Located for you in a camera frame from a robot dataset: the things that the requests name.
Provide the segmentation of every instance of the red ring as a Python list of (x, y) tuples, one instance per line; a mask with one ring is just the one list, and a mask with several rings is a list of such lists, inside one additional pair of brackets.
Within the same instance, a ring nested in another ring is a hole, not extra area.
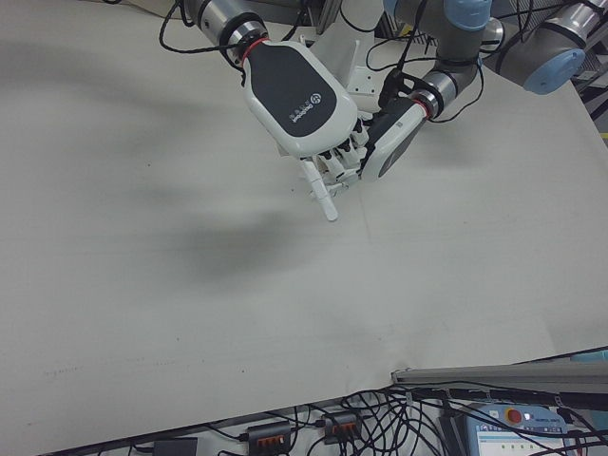
[(427, 119), (430, 119), (430, 112), (428, 111), (427, 105), (422, 103), (420, 100), (412, 100), (412, 101), (415, 102), (417, 105), (420, 105), (427, 113)]
[(254, 48), (257, 45), (259, 45), (260, 43), (263, 43), (264, 41), (269, 41), (269, 38), (267, 36), (259, 38), (258, 40), (255, 40), (249, 47), (247, 47), (247, 50), (245, 50), (245, 52), (243, 53), (243, 61), (241, 63), (241, 66), (243, 66), (245, 64), (245, 60), (247, 60), (247, 57), (249, 57), (249, 54), (251, 54), (251, 51), (254, 50)]

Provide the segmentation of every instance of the white tabletop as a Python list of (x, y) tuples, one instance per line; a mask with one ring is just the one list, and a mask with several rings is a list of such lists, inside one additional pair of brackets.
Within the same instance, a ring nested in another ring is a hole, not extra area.
[(238, 74), (159, 26), (0, 7), (0, 454), (608, 345), (608, 153), (571, 86), (487, 71), (331, 224)]

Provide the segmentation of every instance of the robotic hand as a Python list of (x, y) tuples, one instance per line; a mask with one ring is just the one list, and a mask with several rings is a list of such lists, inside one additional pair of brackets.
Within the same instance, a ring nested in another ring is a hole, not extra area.
[[(382, 0), (344, 3), (357, 1)], [(525, 36), (490, 18), (491, 0), (384, 0), (388, 13), (437, 39), (436, 64), (423, 78), (391, 71), (380, 112), (365, 122), (327, 70), (330, 62), (323, 65), (299, 43), (271, 42), (262, 19), (241, 0), (184, 0), (184, 5), (215, 45), (234, 46), (223, 52), (244, 70), (248, 106), (281, 154), (300, 161), (313, 195), (334, 221), (332, 197), (359, 180), (384, 176), (424, 122), (440, 116), (482, 71), (480, 55), (487, 67), (535, 93), (567, 82), (581, 65), (587, 34), (608, 0), (566, 6)], [(405, 80), (413, 81), (413, 88)]]

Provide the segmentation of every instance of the screen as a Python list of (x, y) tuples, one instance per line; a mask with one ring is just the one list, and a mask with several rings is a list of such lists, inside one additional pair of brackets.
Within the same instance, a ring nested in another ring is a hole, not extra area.
[[(549, 448), (563, 447), (563, 440), (546, 437), (530, 437)], [(479, 456), (529, 456), (543, 448), (524, 440), (514, 432), (479, 431), (477, 433)]]

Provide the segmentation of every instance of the logo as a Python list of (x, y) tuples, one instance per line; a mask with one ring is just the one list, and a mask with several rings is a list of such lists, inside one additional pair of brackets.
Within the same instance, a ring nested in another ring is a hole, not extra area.
[(316, 105), (320, 105), (323, 101), (320, 93), (314, 93), (311, 95), (309, 100), (306, 100), (304, 104), (302, 104), (298, 109), (294, 110), (292, 114), (290, 114), (289, 119), (292, 123), (297, 124), (300, 119), (302, 119), (306, 114), (309, 113), (311, 109), (314, 109)]

